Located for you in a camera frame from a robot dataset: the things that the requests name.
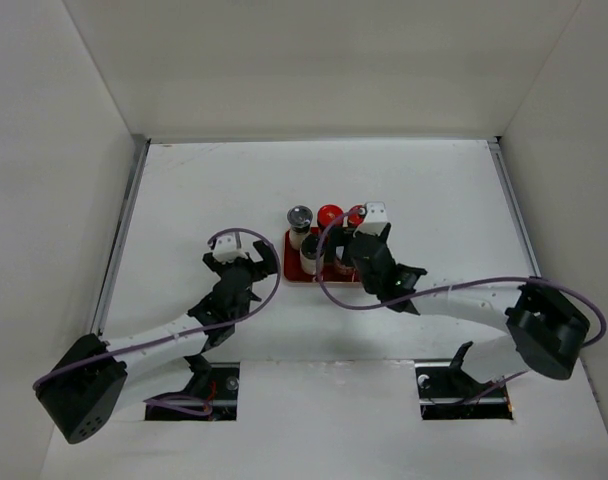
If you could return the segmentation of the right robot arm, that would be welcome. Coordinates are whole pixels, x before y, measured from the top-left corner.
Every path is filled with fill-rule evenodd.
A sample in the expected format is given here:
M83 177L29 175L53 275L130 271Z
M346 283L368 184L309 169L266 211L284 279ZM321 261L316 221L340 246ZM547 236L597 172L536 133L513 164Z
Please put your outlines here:
M494 340L468 340L458 348L447 373L455 393L471 395L487 381L527 371L553 380L571 377L590 322L562 287L536 277L453 284L396 262L386 232L330 227L325 236L328 249L343 247L345 261L378 307L469 321L500 332Z

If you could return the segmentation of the short red-lid chili jar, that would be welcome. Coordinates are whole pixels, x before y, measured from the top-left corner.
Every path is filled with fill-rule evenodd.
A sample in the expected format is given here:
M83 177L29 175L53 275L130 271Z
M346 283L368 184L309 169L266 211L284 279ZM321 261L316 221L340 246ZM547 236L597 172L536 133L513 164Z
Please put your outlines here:
M331 224L333 220L344 213L343 209L335 204L326 204L319 208L316 221L317 227L320 234ZM329 241L333 236L339 233L344 227L344 221L340 220L334 224L326 235L326 240Z

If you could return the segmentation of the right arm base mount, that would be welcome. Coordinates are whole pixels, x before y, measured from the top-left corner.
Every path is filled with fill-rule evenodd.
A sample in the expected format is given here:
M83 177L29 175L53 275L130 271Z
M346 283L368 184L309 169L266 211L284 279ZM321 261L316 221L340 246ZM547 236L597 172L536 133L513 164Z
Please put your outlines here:
M415 364L421 418L425 421L512 420L507 389L493 382L479 383L462 369L472 342L459 347L449 360Z

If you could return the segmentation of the tall red-lid sauce jar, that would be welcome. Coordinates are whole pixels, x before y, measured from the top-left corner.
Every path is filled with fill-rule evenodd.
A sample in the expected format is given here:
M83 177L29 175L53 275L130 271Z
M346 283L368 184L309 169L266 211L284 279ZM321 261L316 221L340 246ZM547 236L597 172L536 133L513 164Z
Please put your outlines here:
M357 229L364 221L367 210L364 205L355 205L350 209L346 217L346 228Z

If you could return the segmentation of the white-lid jar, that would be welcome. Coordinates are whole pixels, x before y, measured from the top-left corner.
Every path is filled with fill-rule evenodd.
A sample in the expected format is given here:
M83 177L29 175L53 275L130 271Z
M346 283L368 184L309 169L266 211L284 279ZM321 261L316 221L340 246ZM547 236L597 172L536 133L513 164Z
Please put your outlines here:
M335 272L347 278L353 278L355 276L356 270L352 263L346 264L341 258L336 257L334 259L334 269Z

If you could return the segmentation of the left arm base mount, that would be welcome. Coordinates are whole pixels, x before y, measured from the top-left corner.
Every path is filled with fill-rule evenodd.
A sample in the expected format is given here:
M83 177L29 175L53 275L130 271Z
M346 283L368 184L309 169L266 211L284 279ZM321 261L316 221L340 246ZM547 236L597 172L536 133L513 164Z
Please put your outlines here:
M145 406L144 420L157 422L236 421L240 389L239 362L190 360L191 377L184 388L157 397L166 406Z

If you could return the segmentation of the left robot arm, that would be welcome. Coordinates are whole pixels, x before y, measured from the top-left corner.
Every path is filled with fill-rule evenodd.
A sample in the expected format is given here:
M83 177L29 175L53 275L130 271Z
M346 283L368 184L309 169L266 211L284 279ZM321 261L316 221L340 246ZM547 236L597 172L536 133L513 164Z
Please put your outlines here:
M134 403L212 419L217 385L204 356L266 306L254 285L279 275L274 246L260 238L253 247L258 260L244 251L238 235L213 239L203 262L218 280L196 305L139 334L117 339L86 334L35 382L37 400L67 443L90 439L114 413Z

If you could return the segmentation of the glass salt grinder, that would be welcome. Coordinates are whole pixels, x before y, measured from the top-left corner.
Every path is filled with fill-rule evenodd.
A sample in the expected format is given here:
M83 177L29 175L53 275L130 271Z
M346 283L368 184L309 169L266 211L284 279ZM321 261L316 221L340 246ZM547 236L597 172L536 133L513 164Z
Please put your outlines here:
M299 250L303 240L310 232L313 213L307 206L296 205L287 212L286 218L289 223L289 244L295 250Z

